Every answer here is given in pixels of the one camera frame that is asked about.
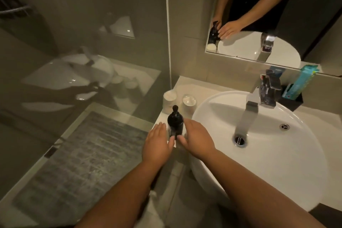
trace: reflected faucet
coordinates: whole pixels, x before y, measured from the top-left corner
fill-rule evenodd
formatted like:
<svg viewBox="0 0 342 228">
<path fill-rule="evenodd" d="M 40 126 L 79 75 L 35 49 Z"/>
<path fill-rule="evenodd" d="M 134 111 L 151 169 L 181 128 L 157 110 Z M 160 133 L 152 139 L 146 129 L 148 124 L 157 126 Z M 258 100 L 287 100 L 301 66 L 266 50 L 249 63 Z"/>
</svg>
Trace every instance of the reflected faucet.
<svg viewBox="0 0 342 228">
<path fill-rule="evenodd" d="M 266 62 L 268 57 L 270 56 L 274 44 L 274 40 L 276 39 L 275 35 L 270 33 L 262 33 L 260 38 L 260 54 L 257 61 Z"/>
<path fill-rule="evenodd" d="M 259 86 L 246 98 L 246 106 L 263 105 L 267 108 L 275 108 L 276 101 L 280 97 L 281 83 L 273 70 L 266 70 L 266 74 L 260 75 Z"/>
</svg>

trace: gray bath mat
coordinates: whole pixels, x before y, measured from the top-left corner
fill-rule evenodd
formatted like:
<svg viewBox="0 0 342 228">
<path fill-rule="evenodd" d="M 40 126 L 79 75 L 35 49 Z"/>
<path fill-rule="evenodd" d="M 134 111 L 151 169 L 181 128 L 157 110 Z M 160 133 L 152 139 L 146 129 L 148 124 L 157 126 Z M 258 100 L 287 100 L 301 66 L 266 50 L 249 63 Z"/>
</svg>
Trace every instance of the gray bath mat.
<svg viewBox="0 0 342 228">
<path fill-rule="evenodd" d="M 90 113 L 14 199 L 41 226 L 75 224 L 141 161 L 147 132 Z"/>
</svg>

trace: drain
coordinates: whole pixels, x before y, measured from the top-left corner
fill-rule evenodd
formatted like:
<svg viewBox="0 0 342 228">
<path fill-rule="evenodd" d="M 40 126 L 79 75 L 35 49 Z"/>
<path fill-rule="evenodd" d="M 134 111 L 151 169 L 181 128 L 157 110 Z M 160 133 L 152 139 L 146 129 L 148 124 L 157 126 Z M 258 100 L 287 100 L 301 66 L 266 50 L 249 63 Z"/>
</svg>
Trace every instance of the drain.
<svg viewBox="0 0 342 228">
<path fill-rule="evenodd" d="M 281 125 L 279 126 L 279 128 L 280 128 L 280 130 L 282 130 L 282 131 L 287 131 L 287 130 L 290 129 L 290 126 L 289 126 L 288 124 L 281 124 Z"/>
<path fill-rule="evenodd" d="M 247 145 L 246 139 L 241 135 L 234 135 L 233 143 L 240 148 L 246 147 Z"/>
</svg>

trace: black holder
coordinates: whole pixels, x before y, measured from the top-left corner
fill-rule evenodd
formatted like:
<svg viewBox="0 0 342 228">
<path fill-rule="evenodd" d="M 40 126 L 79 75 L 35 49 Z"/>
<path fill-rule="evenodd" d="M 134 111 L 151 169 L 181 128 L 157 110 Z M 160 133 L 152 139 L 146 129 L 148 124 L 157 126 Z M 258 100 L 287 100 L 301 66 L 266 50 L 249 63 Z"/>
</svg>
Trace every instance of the black holder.
<svg viewBox="0 0 342 228">
<path fill-rule="evenodd" d="M 302 96 L 302 93 L 299 94 L 299 96 L 297 97 L 296 100 L 284 98 L 284 97 L 282 97 L 282 95 L 283 95 L 286 88 L 287 88 L 287 86 L 281 86 L 281 96 L 278 99 L 278 103 L 282 104 L 283 106 L 285 106 L 286 108 L 290 109 L 290 111 L 293 112 L 294 110 L 296 110 L 299 106 L 301 106 L 303 104 L 303 96 Z"/>
</svg>

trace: countertop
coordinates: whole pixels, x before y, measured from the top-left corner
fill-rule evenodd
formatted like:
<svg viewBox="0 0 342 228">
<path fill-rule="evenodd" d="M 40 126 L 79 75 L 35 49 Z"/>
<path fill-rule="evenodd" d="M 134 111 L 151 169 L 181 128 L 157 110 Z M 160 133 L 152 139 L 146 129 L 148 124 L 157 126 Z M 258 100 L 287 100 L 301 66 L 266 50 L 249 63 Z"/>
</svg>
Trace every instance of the countertop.
<svg viewBox="0 0 342 228">
<path fill-rule="evenodd" d="M 210 96 L 224 91 L 233 91 L 234 89 L 180 76 L 174 90 L 177 93 L 177 105 L 180 107 L 179 112 L 184 117 L 191 118 L 192 115 L 187 113 L 182 107 L 182 97 L 184 94 L 194 96 L 198 106 Z M 341 116 L 304 106 L 300 106 L 294 113 L 313 131 L 327 159 L 329 179 L 321 203 L 342 211 Z M 167 123 L 167 117 L 168 114 L 161 112 L 156 123 Z M 181 145 L 176 143 L 175 147 L 179 148 Z"/>
</svg>

